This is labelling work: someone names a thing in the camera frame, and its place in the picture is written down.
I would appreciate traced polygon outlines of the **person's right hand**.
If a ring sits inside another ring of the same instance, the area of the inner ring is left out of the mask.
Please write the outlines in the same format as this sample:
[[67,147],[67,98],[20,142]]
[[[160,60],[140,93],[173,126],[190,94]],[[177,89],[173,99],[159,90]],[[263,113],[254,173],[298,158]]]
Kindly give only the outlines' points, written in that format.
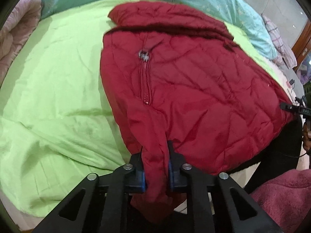
[[310,155],[311,149],[311,131],[310,131],[310,121],[305,121],[303,125],[303,148],[308,155]]

